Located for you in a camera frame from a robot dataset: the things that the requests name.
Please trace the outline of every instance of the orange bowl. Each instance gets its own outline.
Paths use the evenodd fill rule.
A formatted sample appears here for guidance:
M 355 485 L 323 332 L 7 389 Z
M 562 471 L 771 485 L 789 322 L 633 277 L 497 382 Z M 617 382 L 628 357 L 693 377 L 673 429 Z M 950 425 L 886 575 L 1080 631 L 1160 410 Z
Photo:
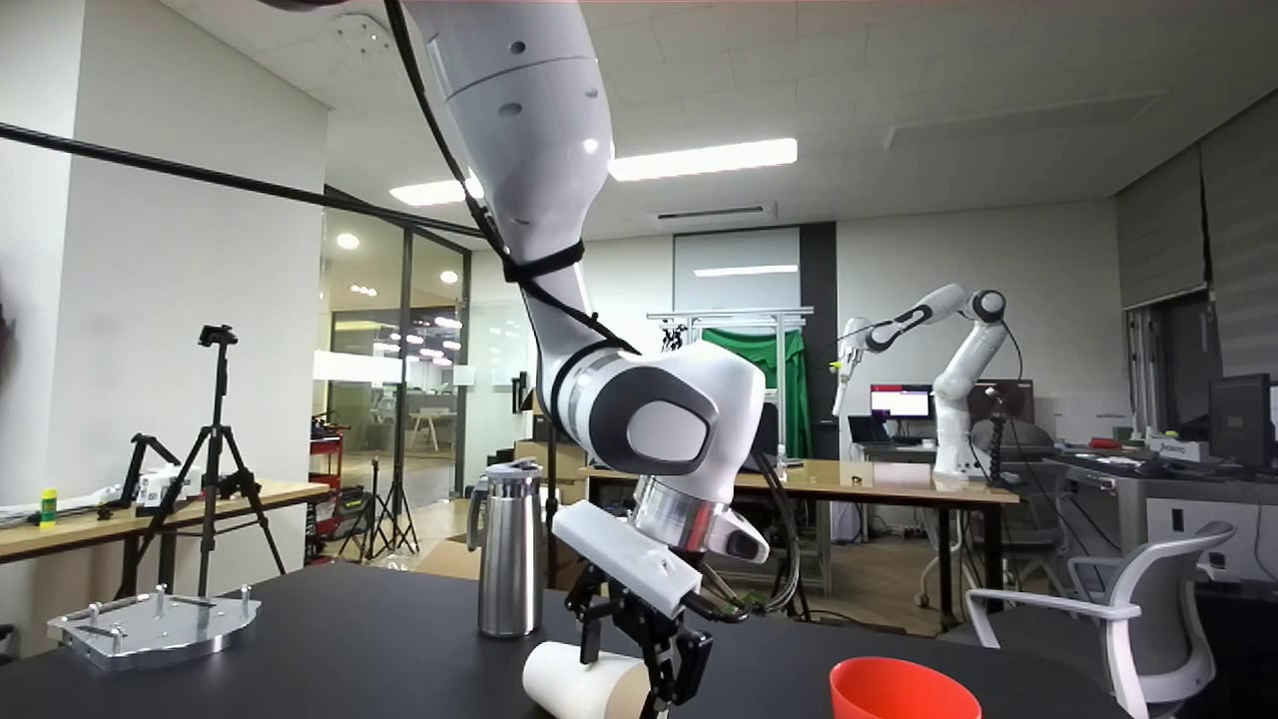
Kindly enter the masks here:
M 984 702 L 962 683 L 893 657 L 837 663 L 830 707 L 837 719 L 984 719 Z

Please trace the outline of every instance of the gray chair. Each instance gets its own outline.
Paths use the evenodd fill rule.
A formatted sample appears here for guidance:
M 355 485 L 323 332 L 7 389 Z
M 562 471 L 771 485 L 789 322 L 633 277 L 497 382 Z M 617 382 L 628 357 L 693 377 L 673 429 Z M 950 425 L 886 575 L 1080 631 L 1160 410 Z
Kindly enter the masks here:
M 1201 557 L 1217 543 L 1225 543 L 1236 533 L 1223 525 L 1212 525 L 1193 534 L 1141 543 L 1123 558 L 1075 558 L 1075 569 L 1114 569 L 1114 585 L 1102 594 L 1036 594 L 1036 590 L 991 590 L 975 587 L 967 590 L 967 614 L 984 649 L 1003 649 L 991 625 L 991 609 L 1008 605 L 1015 609 L 1039 609 L 1039 613 L 1066 613 L 1102 625 L 1102 666 L 1114 700 L 1133 719 L 1148 719 L 1149 707 L 1175 707 L 1193 700 L 1216 679 L 1216 653 L 1205 643 L 1201 618 L 1199 618 L 1199 594 L 1193 575 L 1201 569 Z M 1148 614 L 1139 599 L 1148 587 L 1172 590 L 1180 605 L 1180 631 L 1184 631 L 1184 657 L 1163 666 L 1139 666 L 1133 657 L 1133 625 Z

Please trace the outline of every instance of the ceiling light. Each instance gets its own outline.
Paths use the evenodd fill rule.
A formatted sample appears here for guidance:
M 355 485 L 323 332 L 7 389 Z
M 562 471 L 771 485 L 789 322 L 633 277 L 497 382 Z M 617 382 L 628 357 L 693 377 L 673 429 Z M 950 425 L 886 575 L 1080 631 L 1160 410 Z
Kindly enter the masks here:
M 479 177 L 468 177 L 468 192 L 471 192 L 476 200 L 483 200 Z M 392 189 L 392 197 L 397 197 L 401 204 L 409 204 L 409 206 L 440 206 L 440 204 L 461 204 L 461 200 L 468 200 L 461 180 L 401 184 L 401 189 Z
M 336 249 L 355 250 L 364 238 L 355 232 L 336 232 Z
M 673 180 L 673 177 L 706 177 L 706 173 L 747 173 L 747 168 L 778 168 L 801 161 L 801 140 L 757 140 L 757 145 L 711 145 L 711 148 L 685 148 L 685 152 L 654 152 L 654 156 L 618 156 L 613 161 L 613 180 L 644 184 L 644 180 Z
M 745 265 L 745 268 L 697 268 L 693 277 L 718 278 L 718 277 L 795 277 L 801 265 Z

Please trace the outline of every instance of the silver bottle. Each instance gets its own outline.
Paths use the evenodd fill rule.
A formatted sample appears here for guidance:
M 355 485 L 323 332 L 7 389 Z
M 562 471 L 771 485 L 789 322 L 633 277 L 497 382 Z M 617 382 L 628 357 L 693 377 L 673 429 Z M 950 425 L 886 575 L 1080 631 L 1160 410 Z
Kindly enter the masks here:
M 479 635 L 518 638 L 542 618 L 538 471 L 490 465 L 471 497 L 468 543 L 479 549 Z

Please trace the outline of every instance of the laboratory room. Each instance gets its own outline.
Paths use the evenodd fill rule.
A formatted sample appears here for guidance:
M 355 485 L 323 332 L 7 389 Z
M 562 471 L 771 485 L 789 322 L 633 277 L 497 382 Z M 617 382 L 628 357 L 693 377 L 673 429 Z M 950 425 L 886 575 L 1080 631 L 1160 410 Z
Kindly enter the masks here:
M 1275 37 L 0 0 L 0 719 L 1278 716 Z

